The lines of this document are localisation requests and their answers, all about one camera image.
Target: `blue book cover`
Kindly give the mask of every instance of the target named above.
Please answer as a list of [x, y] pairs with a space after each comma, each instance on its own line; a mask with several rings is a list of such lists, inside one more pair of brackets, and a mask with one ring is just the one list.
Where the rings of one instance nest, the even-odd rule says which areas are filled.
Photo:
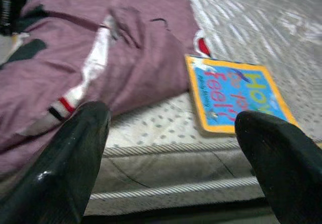
[[241, 111], [261, 111], [297, 125], [266, 67], [186, 56], [191, 89], [204, 130], [234, 133]]

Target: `mattress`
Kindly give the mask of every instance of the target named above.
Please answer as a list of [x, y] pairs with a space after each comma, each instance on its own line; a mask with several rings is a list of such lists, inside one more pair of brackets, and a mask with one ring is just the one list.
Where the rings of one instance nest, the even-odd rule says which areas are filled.
[[[302, 130], [322, 140], [322, 0], [190, 0], [217, 59], [263, 64]], [[234, 136], [203, 136], [189, 93], [112, 122], [85, 214], [263, 197]]]

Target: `book cover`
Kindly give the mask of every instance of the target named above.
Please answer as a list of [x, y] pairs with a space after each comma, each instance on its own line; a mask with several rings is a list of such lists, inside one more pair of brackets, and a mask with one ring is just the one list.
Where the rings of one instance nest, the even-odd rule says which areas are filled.
[[241, 111], [261, 111], [297, 125], [271, 75], [262, 65], [187, 55], [186, 63], [201, 126], [234, 133]]

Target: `mauve garment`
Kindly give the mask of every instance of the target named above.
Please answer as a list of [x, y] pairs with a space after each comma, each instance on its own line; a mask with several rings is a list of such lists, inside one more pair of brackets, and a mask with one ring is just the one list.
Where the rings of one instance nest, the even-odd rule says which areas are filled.
[[115, 115], [188, 89], [184, 54], [195, 53], [198, 30], [188, 0], [30, 0], [22, 16], [40, 5], [49, 16], [24, 31], [30, 34], [24, 43], [40, 39], [47, 48], [0, 70], [0, 178], [25, 165], [56, 133], [25, 138], [16, 132], [82, 81], [106, 15], [116, 20], [120, 38], [83, 102], [102, 100]]

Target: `yellow book border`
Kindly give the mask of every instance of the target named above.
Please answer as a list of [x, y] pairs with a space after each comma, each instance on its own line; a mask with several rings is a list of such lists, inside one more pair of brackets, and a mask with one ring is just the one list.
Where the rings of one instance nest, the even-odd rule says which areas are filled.
[[[201, 125], [202, 127], [209, 132], [222, 132], [222, 133], [235, 133], [235, 127], [231, 126], [231, 125], [222, 125], [222, 126], [210, 126], [207, 124], [207, 119], [205, 116], [205, 110], [203, 108], [201, 99], [200, 99], [200, 94], [199, 94], [199, 90], [198, 90], [198, 82], [197, 82], [197, 78], [196, 78], [196, 74], [194, 72], [194, 70], [191, 67], [192, 64], [192, 59], [194, 57], [197, 58], [201, 58], [198, 56], [193, 56], [193, 55], [186, 55], [186, 64], [187, 64], [187, 68], [188, 68], [188, 72], [189, 72], [189, 77], [190, 77], [190, 84], [193, 90], [193, 96], [194, 96], [194, 100], [195, 100], [195, 104], [197, 107], [197, 111], [198, 111], [198, 115], [199, 115], [199, 119], [201, 121]], [[246, 69], [246, 70], [260, 70], [264, 77], [266, 78], [269, 86], [271, 87], [275, 98], [277, 100], [277, 103], [279, 104], [282, 112], [284, 113], [284, 115], [286, 116], [287, 120], [298, 126], [295, 118], [293, 117], [291, 111], [289, 110], [289, 108], [287, 107], [285, 101], [283, 100], [283, 97], [281, 96], [280, 92], [278, 91], [278, 88], [275, 84], [275, 82], [273, 81], [271, 75], [269, 74], [267, 68], [263, 65], [251, 65], [251, 64], [246, 64], [246, 63], [234, 63], [234, 62], [229, 62], [229, 61], [222, 61], [222, 60], [215, 60], [215, 59], [207, 59], [204, 58], [203, 59], [203, 63], [206, 65], [212, 65], [212, 66], [226, 66], [226, 67], [233, 67], [236, 69]]]

